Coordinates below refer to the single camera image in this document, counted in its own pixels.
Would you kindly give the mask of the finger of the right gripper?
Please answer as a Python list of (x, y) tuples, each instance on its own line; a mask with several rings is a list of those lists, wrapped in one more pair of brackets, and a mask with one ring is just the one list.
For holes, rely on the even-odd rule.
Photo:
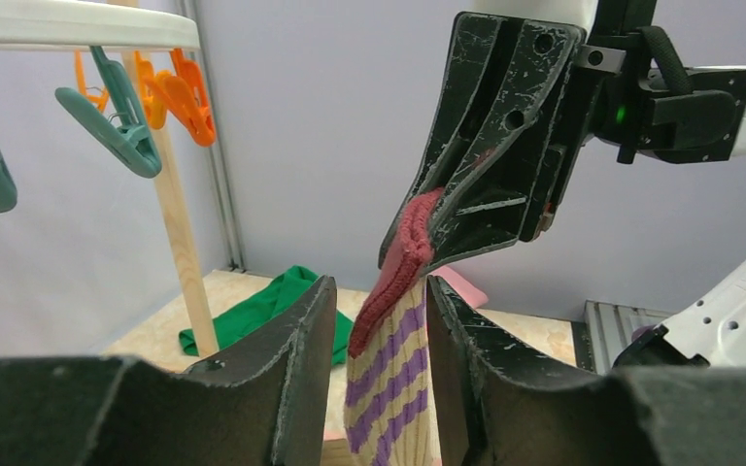
[(424, 154), (405, 199), (440, 190), (425, 269), (522, 239), (535, 180), (557, 124), (578, 25), (461, 12)]
[(521, 241), (533, 241), (553, 221), (578, 150), (588, 134), (589, 114), (593, 112), (594, 99), (595, 78), (591, 73), (573, 73), (566, 82), (553, 128), (545, 144), (544, 160), (520, 231)]

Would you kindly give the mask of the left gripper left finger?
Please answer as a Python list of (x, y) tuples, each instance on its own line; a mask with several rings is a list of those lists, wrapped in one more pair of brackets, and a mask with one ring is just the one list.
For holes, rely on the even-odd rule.
[(317, 465), (336, 298), (323, 276), (182, 373), (123, 355), (0, 358), (0, 465)]

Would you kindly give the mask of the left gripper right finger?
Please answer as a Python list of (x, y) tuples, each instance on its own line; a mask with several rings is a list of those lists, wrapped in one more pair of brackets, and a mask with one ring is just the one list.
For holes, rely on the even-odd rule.
[(563, 363), (426, 283), (446, 465), (746, 465), (746, 369)]

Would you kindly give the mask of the beige purple striped sock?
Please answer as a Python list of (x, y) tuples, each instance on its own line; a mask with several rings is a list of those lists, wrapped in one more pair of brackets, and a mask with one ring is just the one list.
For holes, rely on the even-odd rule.
[(442, 191), (404, 208), (379, 278), (350, 334), (344, 427), (356, 465), (430, 465), (430, 376), (424, 268)]

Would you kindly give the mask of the white round clip hanger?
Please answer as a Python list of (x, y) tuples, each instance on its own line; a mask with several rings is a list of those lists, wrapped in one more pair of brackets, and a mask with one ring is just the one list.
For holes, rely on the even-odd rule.
[(0, 1), (0, 50), (198, 50), (190, 18), (88, 1)]

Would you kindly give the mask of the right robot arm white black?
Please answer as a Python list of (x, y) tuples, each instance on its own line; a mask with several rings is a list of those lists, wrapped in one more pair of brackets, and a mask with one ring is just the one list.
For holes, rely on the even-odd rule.
[(654, 308), (622, 364), (746, 367), (746, 1), (477, 1), (406, 198), (427, 271)]

